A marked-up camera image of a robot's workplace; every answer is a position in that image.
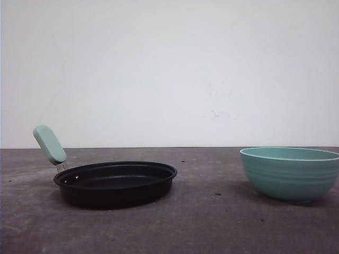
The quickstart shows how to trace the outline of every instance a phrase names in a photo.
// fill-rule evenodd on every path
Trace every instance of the mint green handle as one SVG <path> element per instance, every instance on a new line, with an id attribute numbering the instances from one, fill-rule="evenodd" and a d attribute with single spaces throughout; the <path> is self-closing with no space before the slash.
<path id="1" fill-rule="evenodd" d="M 66 160 L 66 153 L 50 127 L 39 125 L 33 130 L 33 135 L 50 163 L 57 165 Z"/>

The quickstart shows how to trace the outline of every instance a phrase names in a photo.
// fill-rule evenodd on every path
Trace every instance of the ceramic bowl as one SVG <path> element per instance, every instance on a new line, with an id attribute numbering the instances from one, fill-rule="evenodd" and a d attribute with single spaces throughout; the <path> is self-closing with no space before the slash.
<path id="1" fill-rule="evenodd" d="M 267 196 L 307 203 L 333 187 L 339 174 L 339 153 L 287 147 L 240 151 L 249 181 Z"/>

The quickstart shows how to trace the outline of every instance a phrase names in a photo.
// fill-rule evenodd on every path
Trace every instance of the nonstick coating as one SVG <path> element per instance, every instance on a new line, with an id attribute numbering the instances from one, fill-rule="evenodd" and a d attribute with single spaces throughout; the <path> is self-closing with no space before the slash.
<path id="1" fill-rule="evenodd" d="M 65 170 L 54 177 L 54 182 L 72 205 L 122 208 L 164 196 L 176 174 L 175 168 L 162 163 L 118 161 Z"/>

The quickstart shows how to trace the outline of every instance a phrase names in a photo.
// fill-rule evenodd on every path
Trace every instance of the pan handle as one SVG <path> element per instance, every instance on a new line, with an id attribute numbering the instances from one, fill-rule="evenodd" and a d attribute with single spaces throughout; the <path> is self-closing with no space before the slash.
<path id="1" fill-rule="evenodd" d="M 57 171 L 67 169 L 64 162 L 67 158 L 66 153 L 51 128 L 43 124 L 39 125 L 33 130 L 33 135 L 49 162 L 57 166 Z"/>

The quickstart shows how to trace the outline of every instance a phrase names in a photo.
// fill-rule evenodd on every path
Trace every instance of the pan rim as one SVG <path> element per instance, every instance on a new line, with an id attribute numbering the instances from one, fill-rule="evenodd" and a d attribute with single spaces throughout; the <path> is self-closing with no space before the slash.
<path id="1" fill-rule="evenodd" d="M 165 168 L 172 170 L 173 173 L 169 177 L 166 177 L 166 178 L 163 178 L 163 179 L 160 179 L 160 180 L 156 180 L 156 181 L 151 182 L 151 183 L 140 184 L 140 185 L 134 186 L 134 187 L 117 187 L 117 188 L 114 188 L 114 187 L 96 188 L 96 187 L 83 187 L 83 186 L 76 186 L 76 185 L 68 185 L 68 184 L 62 183 L 58 179 L 60 176 L 66 174 L 66 173 L 70 173 L 72 171 L 77 171 L 80 168 L 84 168 L 84 167 L 87 168 L 87 167 L 100 166 L 100 165 L 102 165 L 102 166 L 103 165 L 113 165 L 113 166 L 119 166 L 120 165 L 120 166 L 123 166 L 124 164 L 136 164 L 136 165 L 141 164 L 141 166 L 151 166 L 151 165 L 156 166 L 156 165 L 158 165 L 158 166 L 163 166 Z M 94 164 L 81 165 L 81 166 L 77 166 L 77 167 L 74 167 L 74 168 L 64 170 L 64 171 L 56 174 L 53 178 L 53 181 L 54 181 L 55 184 L 57 184 L 60 187 L 65 187 L 65 188 L 70 188 L 70 189 L 77 189 L 77 190 L 84 190 L 84 191 L 91 190 L 91 191 L 98 191 L 98 192 L 100 192 L 100 191 L 122 191 L 122 190 L 138 189 L 138 188 L 145 187 L 145 186 L 157 185 L 157 184 L 160 184 L 160 183 L 163 183 L 163 182 L 166 182 L 168 180 L 173 179 L 176 175 L 177 175 L 176 168 L 174 168 L 171 165 L 164 164 L 164 163 L 161 163 L 161 162 L 154 162 L 154 161 L 108 161 L 108 162 L 99 162 L 99 163 L 94 163 Z"/>

